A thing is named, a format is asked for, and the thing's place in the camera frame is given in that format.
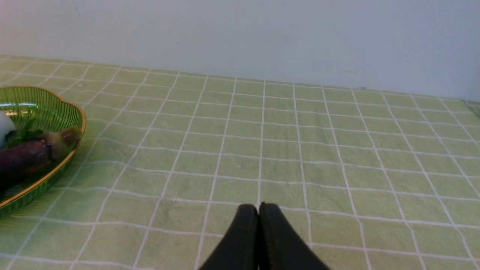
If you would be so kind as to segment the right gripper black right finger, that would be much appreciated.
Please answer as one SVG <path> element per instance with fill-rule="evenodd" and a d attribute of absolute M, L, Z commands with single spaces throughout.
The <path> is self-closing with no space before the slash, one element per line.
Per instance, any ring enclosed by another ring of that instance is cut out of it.
<path fill-rule="evenodd" d="M 329 270 L 296 233 L 280 207 L 259 207 L 260 270 Z"/>

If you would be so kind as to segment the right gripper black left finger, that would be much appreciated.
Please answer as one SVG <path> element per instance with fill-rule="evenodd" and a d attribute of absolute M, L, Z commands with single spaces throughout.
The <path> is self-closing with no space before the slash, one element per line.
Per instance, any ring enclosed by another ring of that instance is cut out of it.
<path fill-rule="evenodd" d="M 201 270 L 257 270 L 258 212 L 251 204 L 238 206 L 235 216 Z"/>

